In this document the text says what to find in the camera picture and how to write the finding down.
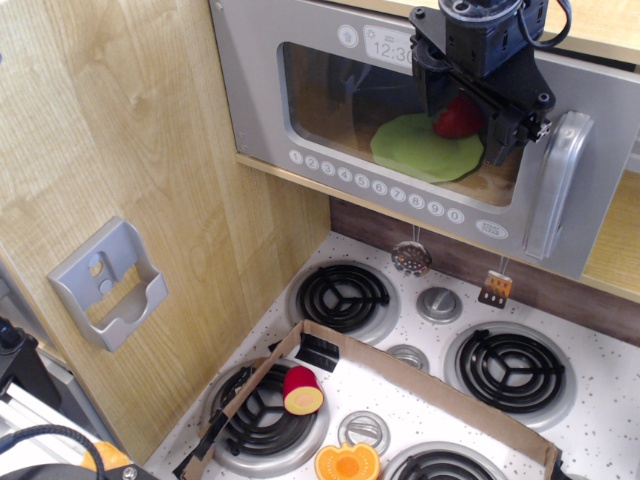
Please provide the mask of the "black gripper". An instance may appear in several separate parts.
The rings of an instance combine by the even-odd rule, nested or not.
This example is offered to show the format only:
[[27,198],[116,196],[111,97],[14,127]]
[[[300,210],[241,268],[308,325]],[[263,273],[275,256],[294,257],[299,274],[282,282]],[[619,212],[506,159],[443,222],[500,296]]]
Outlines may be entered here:
[[461,90],[490,113],[485,161],[502,166],[529,140],[548,134],[555,96],[542,77],[536,49],[543,41],[546,5],[418,6],[409,13],[412,73],[429,117]]

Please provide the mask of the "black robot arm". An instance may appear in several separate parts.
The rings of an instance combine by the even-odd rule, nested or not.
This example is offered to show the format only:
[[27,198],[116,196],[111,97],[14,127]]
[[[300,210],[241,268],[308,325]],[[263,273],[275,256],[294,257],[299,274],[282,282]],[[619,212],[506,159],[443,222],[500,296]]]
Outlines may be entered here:
[[561,43],[569,24],[542,40],[545,1],[441,1],[418,6],[409,21],[412,73],[429,116],[465,93],[487,116],[485,160],[500,166],[519,146],[550,128],[556,97],[535,61]]

